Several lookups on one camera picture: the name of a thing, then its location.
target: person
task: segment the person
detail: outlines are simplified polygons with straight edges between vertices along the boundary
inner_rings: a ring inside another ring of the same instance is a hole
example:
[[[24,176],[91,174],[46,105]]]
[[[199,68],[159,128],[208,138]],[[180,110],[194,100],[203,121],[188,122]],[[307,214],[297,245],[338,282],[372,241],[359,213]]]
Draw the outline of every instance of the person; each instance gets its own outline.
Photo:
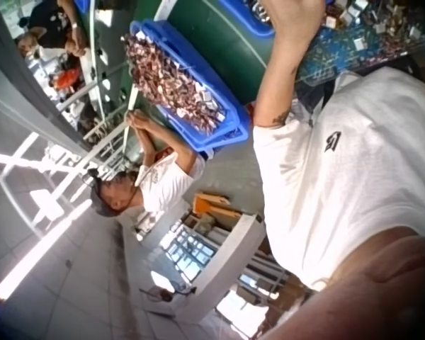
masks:
[[[262,0],[276,32],[253,117],[266,230],[279,264],[318,291],[263,339],[421,339],[425,84],[346,74],[313,127],[292,119],[324,2]]]
[[[144,158],[138,176],[116,176],[102,181],[97,170],[90,170],[93,177],[92,206],[99,215],[119,216],[128,208],[142,206],[147,212],[169,209],[178,202],[205,169],[205,152],[198,154],[174,133],[145,117],[142,111],[129,112],[128,125],[135,131],[142,145]],[[155,162],[156,152],[149,134],[162,140],[174,152]]]
[[[15,39],[24,57],[36,53],[38,46],[62,48],[76,57],[85,54],[86,39],[73,0],[43,0],[19,26],[28,29]]]

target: white pillar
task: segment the white pillar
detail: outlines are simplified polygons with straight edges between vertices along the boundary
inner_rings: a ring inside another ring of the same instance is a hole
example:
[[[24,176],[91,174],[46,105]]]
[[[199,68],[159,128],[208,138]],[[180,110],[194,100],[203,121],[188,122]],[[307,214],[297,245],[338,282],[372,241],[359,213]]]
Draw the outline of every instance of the white pillar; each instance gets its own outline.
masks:
[[[261,218],[242,215],[205,270],[193,282],[195,295],[181,301],[175,311],[180,322],[196,324],[216,307],[266,236]]]

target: window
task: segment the window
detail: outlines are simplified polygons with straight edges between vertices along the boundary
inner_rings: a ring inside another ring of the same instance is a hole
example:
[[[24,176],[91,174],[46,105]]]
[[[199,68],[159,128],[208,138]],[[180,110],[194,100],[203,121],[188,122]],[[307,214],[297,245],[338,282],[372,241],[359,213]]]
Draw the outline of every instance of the window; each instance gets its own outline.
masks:
[[[215,250],[203,243],[190,228],[177,222],[170,228],[170,232],[165,236],[161,245],[166,249],[166,254],[175,265],[177,271],[186,282],[192,282],[205,268]]]

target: floor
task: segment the floor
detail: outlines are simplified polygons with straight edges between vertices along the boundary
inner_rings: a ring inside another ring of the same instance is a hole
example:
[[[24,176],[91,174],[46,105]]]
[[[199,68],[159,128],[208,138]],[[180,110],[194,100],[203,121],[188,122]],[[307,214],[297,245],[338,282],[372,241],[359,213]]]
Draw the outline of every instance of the floor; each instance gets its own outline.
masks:
[[[250,137],[246,142],[220,150],[208,162],[205,172],[184,195],[192,202],[197,191],[228,196],[232,208],[248,213],[263,213],[264,198],[259,166]]]

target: blue plastic crate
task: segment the blue plastic crate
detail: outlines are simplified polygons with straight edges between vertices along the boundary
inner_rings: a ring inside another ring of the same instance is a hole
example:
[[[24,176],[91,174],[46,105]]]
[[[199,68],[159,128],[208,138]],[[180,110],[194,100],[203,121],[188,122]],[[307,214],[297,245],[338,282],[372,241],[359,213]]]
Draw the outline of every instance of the blue plastic crate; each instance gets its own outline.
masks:
[[[197,131],[189,123],[172,113],[168,108],[160,106],[160,111],[170,120],[172,125],[183,135],[186,140],[195,145],[208,145],[209,142],[236,129],[247,130],[250,117],[245,108],[234,97],[233,93],[225,86],[221,78],[193,48],[193,46],[166,21],[144,21],[131,23],[131,34],[142,31],[154,44],[159,46],[180,67],[186,69],[193,79],[202,84],[223,109],[225,119],[219,126],[207,135]]]
[[[240,125],[236,130],[231,131],[223,136],[216,137],[214,140],[209,141],[206,144],[198,144],[196,141],[186,137],[187,135],[183,134],[183,130],[179,125],[174,124],[169,118],[169,122],[175,127],[181,135],[185,136],[184,140],[197,152],[205,151],[207,149],[212,149],[216,147],[224,147],[225,145],[230,145],[238,142],[244,142],[249,138],[248,127]]]
[[[90,0],[74,0],[74,2],[76,3],[79,11],[81,11],[83,14],[86,14],[90,9]]]
[[[334,0],[325,0],[330,5]],[[243,0],[219,0],[238,21],[247,27],[254,35],[259,37],[273,37],[274,29],[267,23],[259,21],[251,12],[249,7],[244,4]]]

